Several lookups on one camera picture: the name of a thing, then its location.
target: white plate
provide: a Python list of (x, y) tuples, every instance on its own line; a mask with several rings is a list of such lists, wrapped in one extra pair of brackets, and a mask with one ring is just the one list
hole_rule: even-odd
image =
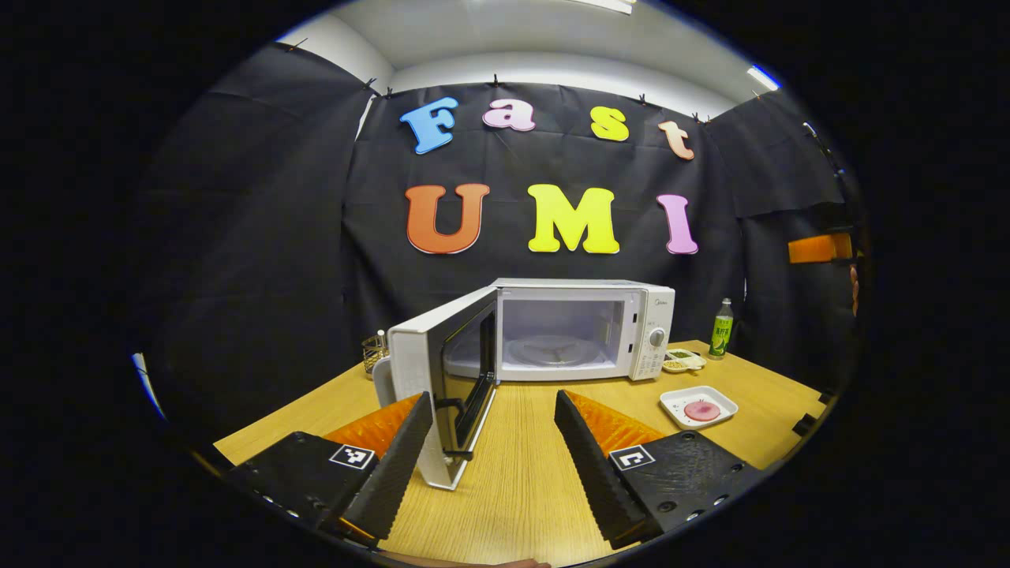
[[(679, 357), (675, 357), (674, 353), (687, 353), (691, 355), (691, 357), (685, 357), (681, 359)], [(671, 357), (674, 357), (676, 361), (680, 361), (684, 365), (687, 365), (687, 367), (683, 367), (681, 369), (668, 369), (666, 366), (663, 366), (663, 370), (668, 373), (683, 373), (685, 371), (698, 371), (702, 367), (704, 367), (706, 363), (703, 357), (695, 355), (694, 352), (688, 351), (686, 349), (668, 349), (667, 355), (670, 355)]]
[[(684, 407), (699, 400), (704, 400), (705, 402), (710, 402), (718, 406), (719, 415), (708, 421), (689, 418), (688, 415), (684, 413)], [(740, 409), (735, 402), (726, 398), (724, 394), (710, 386), (693, 386), (691, 388), (682, 388), (681, 390), (664, 392), (660, 395), (660, 404), (662, 404), (667, 413), (674, 418), (677, 425), (681, 427), (683, 430), (699, 430), (712, 424), (717, 424), (723, 420), (729, 419), (730, 416), (735, 414), (736, 411)]]

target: white wall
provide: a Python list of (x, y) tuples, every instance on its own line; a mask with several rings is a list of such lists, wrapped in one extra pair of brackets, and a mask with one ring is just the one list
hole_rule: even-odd
[(452, 58), (397, 71), (390, 80), (393, 92), (451, 85), (501, 82), (547, 83), (615, 93), (704, 120), (736, 106), (733, 101), (677, 77), (599, 58), (547, 53), (499, 53)]
[(386, 92), (393, 66), (367, 39), (332, 14), (323, 14), (289, 31), (278, 39), (311, 52), (345, 69), (362, 81), (375, 77), (372, 88)]

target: microwave knob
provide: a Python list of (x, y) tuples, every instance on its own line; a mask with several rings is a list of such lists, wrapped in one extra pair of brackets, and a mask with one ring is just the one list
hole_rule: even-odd
[(663, 330), (663, 327), (656, 327), (652, 329), (652, 333), (648, 335), (648, 343), (652, 347), (660, 347), (663, 345), (663, 340), (667, 339), (667, 333)]

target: white microwave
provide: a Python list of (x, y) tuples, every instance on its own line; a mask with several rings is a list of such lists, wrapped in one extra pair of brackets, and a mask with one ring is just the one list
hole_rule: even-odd
[(418, 468), (454, 489), (501, 381), (655, 378), (673, 314), (665, 286), (501, 278), (391, 327), (373, 379), (382, 405), (431, 393)]

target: plastic bottle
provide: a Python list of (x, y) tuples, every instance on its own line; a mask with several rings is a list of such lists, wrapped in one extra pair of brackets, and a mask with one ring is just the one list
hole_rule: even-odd
[(726, 355), (726, 346), (729, 345), (729, 333), (733, 327), (733, 310), (729, 308), (732, 303), (729, 298), (722, 298), (722, 307), (715, 314), (715, 326), (712, 328), (712, 342), (708, 348), (708, 358), (719, 360)]

